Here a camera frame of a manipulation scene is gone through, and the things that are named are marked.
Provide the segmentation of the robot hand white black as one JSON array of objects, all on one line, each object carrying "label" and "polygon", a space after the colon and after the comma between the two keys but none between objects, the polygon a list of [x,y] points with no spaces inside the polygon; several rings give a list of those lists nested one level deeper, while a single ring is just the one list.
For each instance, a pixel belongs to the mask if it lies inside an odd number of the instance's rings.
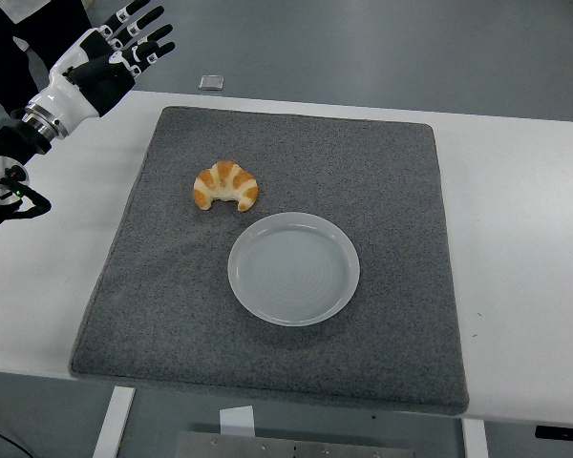
[{"label": "robot hand white black", "polygon": [[85,31],[52,66],[49,85],[29,101],[22,120],[65,137],[82,121],[109,113],[139,76],[175,49],[160,42],[171,25],[145,34],[164,13],[157,5],[140,14],[148,4],[133,1]]}]

